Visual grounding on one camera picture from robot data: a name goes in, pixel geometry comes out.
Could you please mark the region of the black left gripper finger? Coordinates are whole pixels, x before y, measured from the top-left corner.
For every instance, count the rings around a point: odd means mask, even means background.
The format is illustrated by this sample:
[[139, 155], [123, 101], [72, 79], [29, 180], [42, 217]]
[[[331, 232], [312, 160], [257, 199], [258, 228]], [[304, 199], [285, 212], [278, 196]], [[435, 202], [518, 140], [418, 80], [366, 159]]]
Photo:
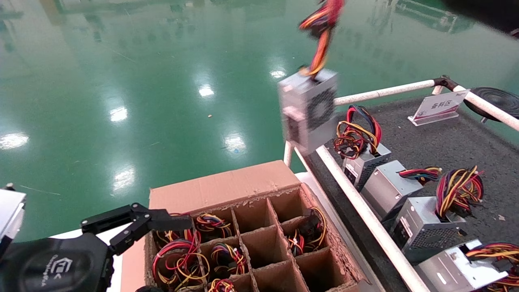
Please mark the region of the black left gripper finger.
[[122, 255], [151, 231], [183, 231], [192, 224], [189, 215], [171, 216], [165, 209], [132, 209], [126, 217], [131, 224], [109, 241], [113, 255]]
[[122, 206], [102, 214], [83, 219], [81, 231], [83, 234], [100, 234], [125, 224], [135, 222], [144, 217], [150, 210], [139, 203]]

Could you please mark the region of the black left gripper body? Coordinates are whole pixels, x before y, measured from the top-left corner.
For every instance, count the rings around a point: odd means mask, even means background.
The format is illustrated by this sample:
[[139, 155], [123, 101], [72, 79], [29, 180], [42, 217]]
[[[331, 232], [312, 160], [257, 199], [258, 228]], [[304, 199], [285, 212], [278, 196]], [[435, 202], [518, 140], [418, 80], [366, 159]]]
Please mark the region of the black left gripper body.
[[43, 238], [13, 243], [1, 257], [2, 292], [105, 292], [114, 256], [100, 238]]

